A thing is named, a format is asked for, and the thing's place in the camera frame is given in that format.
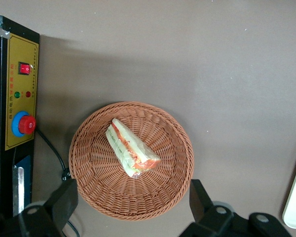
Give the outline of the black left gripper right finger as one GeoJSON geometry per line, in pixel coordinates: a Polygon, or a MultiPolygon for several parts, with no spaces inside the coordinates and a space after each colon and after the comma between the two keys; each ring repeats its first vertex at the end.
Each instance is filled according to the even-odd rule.
{"type": "Polygon", "coordinates": [[[191,179],[189,206],[196,223],[200,222],[206,212],[214,206],[204,186],[198,179],[191,179]]]}

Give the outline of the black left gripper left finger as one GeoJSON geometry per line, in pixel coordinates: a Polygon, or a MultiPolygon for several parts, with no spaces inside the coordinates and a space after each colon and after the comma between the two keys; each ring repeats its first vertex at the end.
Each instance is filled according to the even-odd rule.
{"type": "Polygon", "coordinates": [[[61,231],[73,214],[78,204],[78,192],[76,179],[63,181],[43,207],[51,217],[57,230],[61,231]]]}

